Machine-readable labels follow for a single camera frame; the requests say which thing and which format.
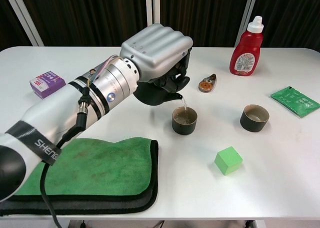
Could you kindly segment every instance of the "dark ceramic cup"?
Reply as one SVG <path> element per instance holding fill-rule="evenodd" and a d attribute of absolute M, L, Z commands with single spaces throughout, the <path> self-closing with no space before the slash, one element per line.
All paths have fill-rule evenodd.
<path fill-rule="evenodd" d="M 197 118 L 194 109 L 178 107 L 172 113 L 172 128 L 178 134 L 191 134 L 196 128 Z"/>
<path fill-rule="evenodd" d="M 245 106 L 240 124 L 241 126 L 251 132 L 259 132 L 269 120 L 268 111 L 256 104 Z"/>

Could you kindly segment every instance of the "white bottle cap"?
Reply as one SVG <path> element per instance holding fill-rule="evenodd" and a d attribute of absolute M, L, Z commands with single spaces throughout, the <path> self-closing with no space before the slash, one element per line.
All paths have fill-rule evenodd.
<path fill-rule="evenodd" d="M 252 23 L 248 24 L 247 30 L 250 33 L 259 34 L 262 33 L 262 30 L 264 29 L 264 25 L 262 24 L 262 17 L 261 16 L 255 16 Z"/>

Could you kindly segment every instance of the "small purple box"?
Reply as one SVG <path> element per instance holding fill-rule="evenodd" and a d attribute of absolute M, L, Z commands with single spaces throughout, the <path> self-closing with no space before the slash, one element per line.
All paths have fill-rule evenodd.
<path fill-rule="evenodd" d="M 35 94 L 42 99 L 66 85 L 65 81 L 52 71 L 39 75 L 29 83 Z"/>

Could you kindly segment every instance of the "green foam block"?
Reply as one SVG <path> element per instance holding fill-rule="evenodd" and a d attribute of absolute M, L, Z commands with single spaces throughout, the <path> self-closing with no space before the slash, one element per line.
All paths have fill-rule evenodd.
<path fill-rule="evenodd" d="M 215 164 L 224 175 L 237 170 L 241 166 L 242 161 L 241 156 L 232 146 L 219 151 L 214 160 Z"/>

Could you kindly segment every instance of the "green packet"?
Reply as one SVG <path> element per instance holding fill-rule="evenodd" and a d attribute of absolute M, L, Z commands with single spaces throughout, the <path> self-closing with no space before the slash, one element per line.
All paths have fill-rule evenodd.
<path fill-rule="evenodd" d="M 307 114 L 320 107 L 320 104 L 318 104 L 316 101 L 290 86 L 271 94 L 271 97 L 277 100 L 279 103 L 285 105 L 300 118 L 305 117 Z"/>

